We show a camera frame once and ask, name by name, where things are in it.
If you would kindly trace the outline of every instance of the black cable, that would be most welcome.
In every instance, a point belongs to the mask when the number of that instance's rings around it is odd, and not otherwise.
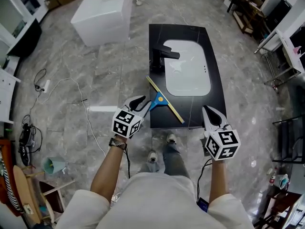
[[[35,104],[36,104],[36,102],[37,102],[38,98],[40,97],[41,93],[42,93],[42,90],[40,90],[40,91],[39,91],[38,96],[36,97],[35,102],[34,102],[34,104],[33,104],[32,108],[30,109],[30,114],[31,114],[32,109],[34,108],[34,106],[35,106]]]
[[[33,125],[31,125],[31,127],[32,127],[33,130],[35,130],[35,133],[32,134],[32,135],[33,135],[33,138],[34,138],[34,136],[36,135],[37,130],[39,130],[40,135],[41,135],[41,142],[40,142],[39,148],[37,148],[37,149],[36,149],[35,151],[33,151],[33,152],[29,152],[29,154],[33,154],[33,153],[35,153],[35,152],[37,152],[37,151],[40,151],[41,145],[42,145],[42,140],[43,140],[43,139],[42,139],[41,130],[40,130],[38,127],[35,127],[35,126],[33,126]]]
[[[205,168],[206,166],[210,166],[210,165],[212,164],[212,163],[208,164],[208,162],[211,161],[211,160],[212,160],[211,158],[208,159],[208,160],[205,162],[205,164],[204,164],[204,166],[202,167],[202,169],[201,169],[201,174],[200,174],[200,176],[199,176],[199,178],[198,178],[198,181],[197,181],[197,201],[199,200],[199,195],[200,195],[199,180],[200,180],[200,178],[202,177],[204,168]]]
[[[41,130],[40,130],[38,127],[34,126],[34,125],[31,123],[31,117],[30,117],[29,114],[26,114],[26,115],[23,117],[22,121],[21,121],[21,126],[22,126],[22,129],[23,129],[23,130],[22,130],[22,132],[21,132],[21,134],[20,134],[20,136],[19,136],[19,140],[21,140],[21,139],[23,138],[23,132],[24,132],[24,130],[25,130],[25,128],[24,128],[24,125],[25,125],[25,124],[27,124],[27,125],[30,127],[30,134],[32,135],[33,139],[34,139],[34,137],[35,137],[35,135],[36,135],[36,133],[37,133],[37,130],[39,130],[40,135],[41,135],[41,142],[40,142],[39,148],[37,148],[35,151],[29,152],[29,153],[32,154],[32,153],[35,153],[35,152],[37,152],[37,151],[40,151],[41,146],[42,146],[42,141],[43,141],[42,132],[41,132]]]
[[[130,179],[130,160],[129,160],[129,157],[128,157],[128,150],[127,150],[127,148],[123,152],[126,154],[127,164],[128,164],[128,178]]]
[[[39,78],[37,81],[36,81],[36,78],[37,76],[39,75],[40,72],[44,71],[44,74],[43,76],[41,76],[41,78]],[[47,70],[46,69],[42,69],[40,71],[38,71],[38,73],[36,74],[35,78],[34,78],[34,87],[35,87],[35,91],[39,92],[39,91],[42,91],[42,88],[38,85],[38,82],[46,75],[47,73]]]

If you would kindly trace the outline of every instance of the wristwatch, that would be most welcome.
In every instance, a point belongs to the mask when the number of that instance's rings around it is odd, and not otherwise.
[[[118,140],[111,138],[109,142],[109,146],[115,146],[115,147],[119,147],[122,150],[125,150],[127,148],[127,143],[121,143]]]

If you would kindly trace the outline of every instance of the white cabinet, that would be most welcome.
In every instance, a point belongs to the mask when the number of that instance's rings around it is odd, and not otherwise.
[[[0,121],[13,124],[9,120],[10,103],[13,96],[15,83],[20,82],[19,79],[0,69]]]
[[[83,0],[71,23],[87,46],[128,40],[132,0]]]

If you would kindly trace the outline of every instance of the black faucet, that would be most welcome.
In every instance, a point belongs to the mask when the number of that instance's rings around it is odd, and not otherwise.
[[[152,61],[150,66],[152,70],[165,70],[164,58],[168,59],[179,59],[180,54],[178,52],[172,52],[170,47],[156,44],[152,47]]]

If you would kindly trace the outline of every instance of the sneaker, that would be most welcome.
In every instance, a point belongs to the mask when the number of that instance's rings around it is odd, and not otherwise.
[[[156,153],[156,151],[152,150],[147,157],[147,162],[151,163],[151,162],[158,162],[158,155]]]
[[[177,138],[174,133],[169,133],[169,135],[166,138],[167,143],[175,143],[177,144]]]

